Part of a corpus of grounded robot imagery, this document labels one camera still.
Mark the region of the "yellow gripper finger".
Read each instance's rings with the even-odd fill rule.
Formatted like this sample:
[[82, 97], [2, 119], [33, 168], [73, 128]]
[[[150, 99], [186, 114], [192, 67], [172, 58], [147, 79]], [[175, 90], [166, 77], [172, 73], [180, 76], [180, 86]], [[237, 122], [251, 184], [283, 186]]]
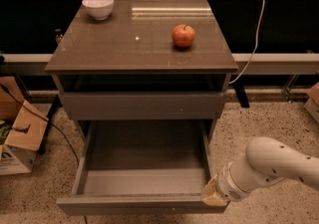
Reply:
[[217, 176], [214, 175], [202, 189], [200, 199], [208, 206], [223, 207], [227, 205], [227, 201], [218, 192], [216, 181]]

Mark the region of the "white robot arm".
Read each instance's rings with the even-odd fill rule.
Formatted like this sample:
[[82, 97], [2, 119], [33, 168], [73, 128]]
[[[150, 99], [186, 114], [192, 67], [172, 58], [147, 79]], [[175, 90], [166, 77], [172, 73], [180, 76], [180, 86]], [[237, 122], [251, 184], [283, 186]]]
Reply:
[[201, 201], [208, 206], [225, 206], [285, 179], [319, 190], [319, 159], [276, 139], [256, 137], [246, 145], [241, 158], [225, 164], [208, 181], [201, 191]]

